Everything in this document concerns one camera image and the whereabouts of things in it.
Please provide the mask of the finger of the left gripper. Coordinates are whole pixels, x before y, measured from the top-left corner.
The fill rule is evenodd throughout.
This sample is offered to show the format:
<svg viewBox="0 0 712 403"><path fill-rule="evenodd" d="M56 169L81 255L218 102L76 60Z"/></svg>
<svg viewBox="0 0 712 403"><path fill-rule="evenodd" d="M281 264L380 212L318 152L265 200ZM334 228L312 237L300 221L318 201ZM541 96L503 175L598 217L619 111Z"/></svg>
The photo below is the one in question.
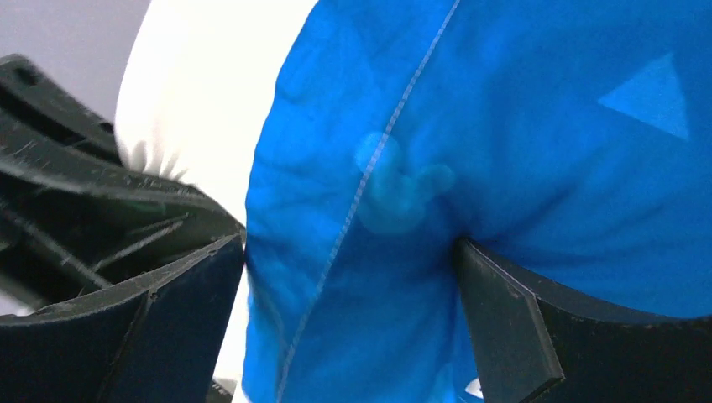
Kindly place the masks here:
<svg viewBox="0 0 712 403"><path fill-rule="evenodd" d="M243 231L192 186L121 165L110 122L23 55L1 59L1 308L38 311L158 275L229 311Z"/></svg>

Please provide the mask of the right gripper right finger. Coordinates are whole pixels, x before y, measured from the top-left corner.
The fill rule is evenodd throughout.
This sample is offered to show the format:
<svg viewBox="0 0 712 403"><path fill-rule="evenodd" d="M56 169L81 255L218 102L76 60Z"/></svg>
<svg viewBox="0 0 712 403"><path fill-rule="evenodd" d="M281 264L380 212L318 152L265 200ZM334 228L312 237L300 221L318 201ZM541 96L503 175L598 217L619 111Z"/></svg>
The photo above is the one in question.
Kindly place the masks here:
<svg viewBox="0 0 712 403"><path fill-rule="evenodd" d="M603 301L467 239L453 267L485 401L710 401L709 317Z"/></svg>

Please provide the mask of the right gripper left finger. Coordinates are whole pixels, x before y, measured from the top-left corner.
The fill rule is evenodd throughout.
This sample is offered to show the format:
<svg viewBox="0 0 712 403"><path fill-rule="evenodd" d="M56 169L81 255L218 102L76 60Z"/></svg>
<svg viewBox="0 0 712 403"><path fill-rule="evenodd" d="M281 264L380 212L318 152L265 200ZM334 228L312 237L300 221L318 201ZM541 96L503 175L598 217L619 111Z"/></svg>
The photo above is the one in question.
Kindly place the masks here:
<svg viewBox="0 0 712 403"><path fill-rule="evenodd" d="M25 317L1 319L4 402L203 402L243 268L223 238Z"/></svg>

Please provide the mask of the white pillow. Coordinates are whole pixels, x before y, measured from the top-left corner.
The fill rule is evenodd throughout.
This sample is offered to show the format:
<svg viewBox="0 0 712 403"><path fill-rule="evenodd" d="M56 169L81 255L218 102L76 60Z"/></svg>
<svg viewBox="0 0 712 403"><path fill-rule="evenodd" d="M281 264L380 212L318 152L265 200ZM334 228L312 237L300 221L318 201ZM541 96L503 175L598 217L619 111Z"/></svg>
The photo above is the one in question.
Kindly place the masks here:
<svg viewBox="0 0 712 403"><path fill-rule="evenodd" d="M361 1L153 1L128 59L117 142L133 170L194 186L247 230L245 397L334 402L313 311L355 177L338 56Z"/></svg>

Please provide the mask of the yellow and blue pillowcase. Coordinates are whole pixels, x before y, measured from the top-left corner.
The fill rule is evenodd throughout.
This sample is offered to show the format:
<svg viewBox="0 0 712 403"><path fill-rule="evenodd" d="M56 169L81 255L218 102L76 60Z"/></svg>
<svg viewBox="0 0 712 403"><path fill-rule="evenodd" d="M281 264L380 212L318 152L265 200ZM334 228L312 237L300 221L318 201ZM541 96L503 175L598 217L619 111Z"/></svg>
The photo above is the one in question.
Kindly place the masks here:
<svg viewBox="0 0 712 403"><path fill-rule="evenodd" d="M247 192L252 402L469 402L471 238L711 311L708 1L320 1Z"/></svg>

